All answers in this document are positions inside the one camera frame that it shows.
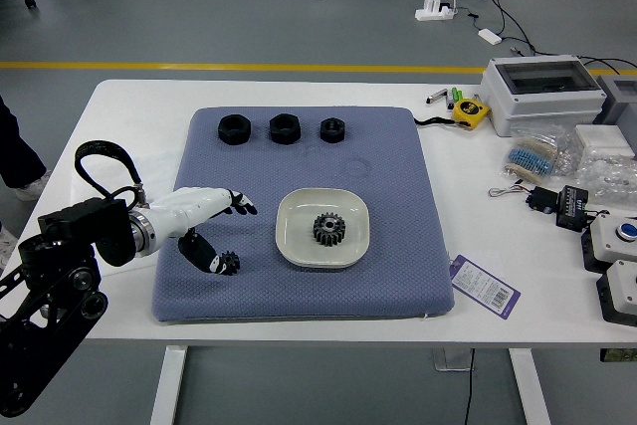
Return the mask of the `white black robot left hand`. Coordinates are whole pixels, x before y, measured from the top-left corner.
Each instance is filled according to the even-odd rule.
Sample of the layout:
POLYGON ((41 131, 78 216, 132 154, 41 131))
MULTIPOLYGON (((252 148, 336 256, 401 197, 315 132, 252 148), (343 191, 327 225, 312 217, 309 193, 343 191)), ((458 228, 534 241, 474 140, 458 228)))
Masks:
POLYGON ((257 213, 244 194, 229 189, 183 187, 146 208, 130 211, 135 255, 145 257, 159 250, 169 238, 178 240, 179 252, 198 270, 207 274, 232 276, 240 270, 238 256, 230 251, 218 254, 195 231, 195 227, 222 213, 257 213))

